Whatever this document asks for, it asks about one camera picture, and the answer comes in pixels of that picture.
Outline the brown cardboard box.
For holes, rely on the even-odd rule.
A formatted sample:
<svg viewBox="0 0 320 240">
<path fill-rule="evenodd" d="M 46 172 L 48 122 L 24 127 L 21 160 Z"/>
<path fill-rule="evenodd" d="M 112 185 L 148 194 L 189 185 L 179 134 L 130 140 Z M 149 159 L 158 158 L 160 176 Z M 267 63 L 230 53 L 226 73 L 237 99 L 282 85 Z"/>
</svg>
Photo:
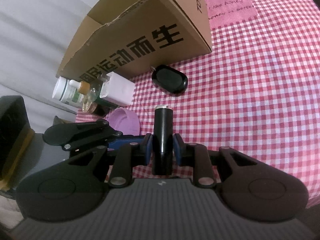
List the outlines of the brown cardboard box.
<svg viewBox="0 0 320 240">
<path fill-rule="evenodd" d="M 211 51 L 205 0 L 99 0 L 56 74 L 86 82 L 109 72 L 132 78 Z"/>
</svg>

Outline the dark green bottle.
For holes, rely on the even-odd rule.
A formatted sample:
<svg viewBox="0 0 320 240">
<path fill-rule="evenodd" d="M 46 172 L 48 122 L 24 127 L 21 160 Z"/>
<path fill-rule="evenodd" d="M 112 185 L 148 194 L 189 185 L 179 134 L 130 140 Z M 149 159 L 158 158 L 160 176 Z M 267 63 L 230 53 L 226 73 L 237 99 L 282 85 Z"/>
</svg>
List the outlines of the dark green bottle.
<svg viewBox="0 0 320 240">
<path fill-rule="evenodd" d="M 104 118 L 108 115 L 112 110 L 115 110 L 119 106 L 115 103 L 111 103 L 101 98 L 97 98 L 94 103 L 97 105 L 95 110 L 93 111 L 94 115 Z"/>
</svg>

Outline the clear dropper bottle amber collar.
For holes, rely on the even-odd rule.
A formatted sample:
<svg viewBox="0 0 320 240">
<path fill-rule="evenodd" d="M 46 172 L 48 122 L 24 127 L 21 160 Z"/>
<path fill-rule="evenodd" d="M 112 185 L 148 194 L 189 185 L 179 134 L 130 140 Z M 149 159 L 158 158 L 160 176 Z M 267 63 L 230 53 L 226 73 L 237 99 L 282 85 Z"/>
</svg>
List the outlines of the clear dropper bottle amber collar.
<svg viewBox="0 0 320 240">
<path fill-rule="evenodd" d="M 93 114 L 97 110 L 98 91 L 86 81 L 78 82 L 70 80 L 69 84 L 84 96 L 82 101 L 82 111 Z"/>
</svg>

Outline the white pill bottle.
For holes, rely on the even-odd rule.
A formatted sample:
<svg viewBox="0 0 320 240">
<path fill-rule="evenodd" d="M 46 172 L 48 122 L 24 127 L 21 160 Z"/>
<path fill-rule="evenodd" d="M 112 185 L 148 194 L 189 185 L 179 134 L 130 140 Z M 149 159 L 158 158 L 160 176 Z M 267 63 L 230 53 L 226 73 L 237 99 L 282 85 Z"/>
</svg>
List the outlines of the white pill bottle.
<svg viewBox="0 0 320 240">
<path fill-rule="evenodd" d="M 54 87 L 52 98 L 69 106 L 81 108 L 84 95 L 71 86 L 68 79 L 59 77 Z"/>
</svg>

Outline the red white checkered tablecloth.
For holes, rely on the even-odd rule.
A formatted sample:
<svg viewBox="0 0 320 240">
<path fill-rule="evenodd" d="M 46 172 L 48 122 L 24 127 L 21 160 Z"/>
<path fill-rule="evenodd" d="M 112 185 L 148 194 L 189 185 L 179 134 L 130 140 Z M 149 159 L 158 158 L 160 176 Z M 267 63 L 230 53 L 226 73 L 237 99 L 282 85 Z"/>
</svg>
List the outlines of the red white checkered tablecloth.
<svg viewBox="0 0 320 240">
<path fill-rule="evenodd" d="M 230 146 L 299 178 L 319 203 L 319 8 L 313 0 L 251 0 L 257 16 L 212 31 L 210 54 L 174 64 L 188 89 L 172 96 L 150 73 L 134 79 L 142 134 L 154 110 L 210 150 Z"/>
</svg>

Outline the black cylindrical tube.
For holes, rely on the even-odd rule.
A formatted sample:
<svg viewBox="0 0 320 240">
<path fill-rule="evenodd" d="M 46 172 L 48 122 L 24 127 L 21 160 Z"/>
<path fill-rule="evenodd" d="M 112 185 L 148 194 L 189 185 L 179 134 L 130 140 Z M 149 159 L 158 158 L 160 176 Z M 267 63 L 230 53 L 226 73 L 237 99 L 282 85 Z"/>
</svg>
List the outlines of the black cylindrical tube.
<svg viewBox="0 0 320 240">
<path fill-rule="evenodd" d="M 155 109 L 152 153 L 152 174 L 170 176 L 173 170 L 173 110 L 167 105 Z"/>
</svg>

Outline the purple round lid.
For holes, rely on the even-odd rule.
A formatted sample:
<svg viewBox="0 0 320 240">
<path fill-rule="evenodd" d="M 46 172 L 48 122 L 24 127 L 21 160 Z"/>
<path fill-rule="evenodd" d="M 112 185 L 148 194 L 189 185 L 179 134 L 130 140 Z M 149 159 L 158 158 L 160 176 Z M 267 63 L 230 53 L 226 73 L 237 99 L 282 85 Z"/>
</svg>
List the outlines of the purple round lid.
<svg viewBox="0 0 320 240">
<path fill-rule="evenodd" d="M 139 117 L 131 110 L 117 108 L 107 116 L 106 120 L 113 129 L 121 131 L 123 135 L 140 135 Z"/>
</svg>

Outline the white curtain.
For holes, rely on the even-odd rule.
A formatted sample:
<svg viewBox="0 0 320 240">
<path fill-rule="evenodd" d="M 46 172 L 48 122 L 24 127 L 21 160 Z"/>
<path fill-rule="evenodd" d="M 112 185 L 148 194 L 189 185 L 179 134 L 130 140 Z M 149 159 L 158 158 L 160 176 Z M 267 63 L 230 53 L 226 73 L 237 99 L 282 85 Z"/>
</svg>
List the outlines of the white curtain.
<svg viewBox="0 0 320 240">
<path fill-rule="evenodd" d="M 1 0 L 1 95 L 23 97 L 32 129 L 76 110 L 52 99 L 56 71 L 80 23 L 99 0 Z"/>
</svg>

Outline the black oval case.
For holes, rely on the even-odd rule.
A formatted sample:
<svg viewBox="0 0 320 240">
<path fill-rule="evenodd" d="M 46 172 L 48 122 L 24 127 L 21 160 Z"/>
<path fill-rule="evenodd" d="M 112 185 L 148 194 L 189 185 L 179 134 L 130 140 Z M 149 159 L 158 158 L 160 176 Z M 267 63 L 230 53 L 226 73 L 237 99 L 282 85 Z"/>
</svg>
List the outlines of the black oval case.
<svg viewBox="0 0 320 240">
<path fill-rule="evenodd" d="M 151 70 L 153 83 L 171 94 L 183 94 L 188 87 L 187 76 L 175 68 L 161 64 Z"/>
</svg>

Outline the white power adapter plug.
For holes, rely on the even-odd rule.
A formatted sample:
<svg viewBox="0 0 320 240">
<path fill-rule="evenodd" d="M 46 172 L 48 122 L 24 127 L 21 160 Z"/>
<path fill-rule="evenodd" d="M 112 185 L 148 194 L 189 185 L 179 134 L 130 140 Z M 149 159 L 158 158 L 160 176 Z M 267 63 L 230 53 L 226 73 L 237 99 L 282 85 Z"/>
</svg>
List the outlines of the white power adapter plug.
<svg viewBox="0 0 320 240">
<path fill-rule="evenodd" d="M 102 74 L 99 76 L 99 79 L 103 82 L 100 90 L 100 98 L 120 107 L 131 105 L 135 91 L 135 83 L 115 72 Z"/>
</svg>

